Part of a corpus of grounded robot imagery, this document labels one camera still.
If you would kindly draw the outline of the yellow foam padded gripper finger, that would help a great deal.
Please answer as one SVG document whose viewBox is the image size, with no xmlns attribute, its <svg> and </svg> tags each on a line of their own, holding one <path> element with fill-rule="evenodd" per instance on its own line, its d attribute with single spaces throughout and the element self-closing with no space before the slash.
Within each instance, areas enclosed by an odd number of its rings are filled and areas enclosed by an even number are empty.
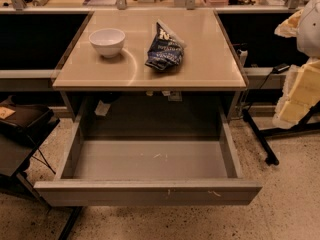
<svg viewBox="0 0 320 240">
<path fill-rule="evenodd" d="M 282 129 L 297 125 L 320 101 L 320 12 L 303 9 L 279 24 L 274 33 L 297 38 L 297 49 L 309 57 L 302 66 L 291 65 L 272 122 Z"/>
</svg>

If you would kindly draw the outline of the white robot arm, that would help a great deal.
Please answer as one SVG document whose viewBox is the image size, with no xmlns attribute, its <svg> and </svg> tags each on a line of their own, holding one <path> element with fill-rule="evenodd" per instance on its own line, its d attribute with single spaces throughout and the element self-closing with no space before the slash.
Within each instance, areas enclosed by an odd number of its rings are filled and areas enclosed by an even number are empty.
<svg viewBox="0 0 320 240">
<path fill-rule="evenodd" d="M 275 108 L 273 124 L 289 129 L 320 101 L 320 0 L 310 0 L 279 24 L 274 33 L 295 37 L 297 49 L 308 57 L 302 66 L 290 66 Z"/>
</svg>

